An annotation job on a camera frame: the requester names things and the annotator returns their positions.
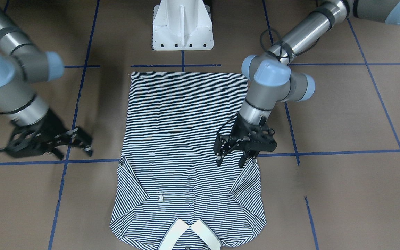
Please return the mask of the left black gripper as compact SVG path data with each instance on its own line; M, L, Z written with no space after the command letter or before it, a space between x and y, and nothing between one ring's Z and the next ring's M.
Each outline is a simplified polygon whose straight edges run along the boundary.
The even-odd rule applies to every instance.
M257 158L259 152L273 152L277 147L275 130L266 122L267 117L262 116L260 122L254 125L238 113L229 118L216 133L213 152L217 166L221 166L224 157L235 150L243 152L239 160L242 168L248 160Z

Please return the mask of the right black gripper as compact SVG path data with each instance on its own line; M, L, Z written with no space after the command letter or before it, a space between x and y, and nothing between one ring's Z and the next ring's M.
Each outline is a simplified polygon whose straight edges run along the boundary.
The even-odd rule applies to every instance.
M27 158L46 153L63 160L64 154L58 146L67 145L81 149L86 155L93 155L92 137L81 127L67 130L62 120L49 109L38 122L16 125L9 138L5 152L12 158Z

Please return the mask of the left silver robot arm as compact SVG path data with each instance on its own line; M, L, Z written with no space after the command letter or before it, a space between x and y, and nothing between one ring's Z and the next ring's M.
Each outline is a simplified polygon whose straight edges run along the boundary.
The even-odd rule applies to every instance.
M276 149L275 130L267 124L275 105L306 101L316 88L310 75L296 73L289 65L313 48L322 35L351 16L400 25L400 0L322 0L286 35L263 48L261 55L249 55L243 60L241 71L250 86L240 110L232 117L230 133L216 134L213 152L218 166L235 151L242 152L239 166L243 167L260 152Z

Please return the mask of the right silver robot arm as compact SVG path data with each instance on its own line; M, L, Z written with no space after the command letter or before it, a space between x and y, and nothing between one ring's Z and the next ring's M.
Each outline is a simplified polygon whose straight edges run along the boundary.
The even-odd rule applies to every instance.
M12 158L44 154L62 160L59 146L84 150L92 156L92 137L81 127L66 129L62 120L31 87L61 78L65 65L59 54L41 51L0 8L0 115L14 126L0 148Z

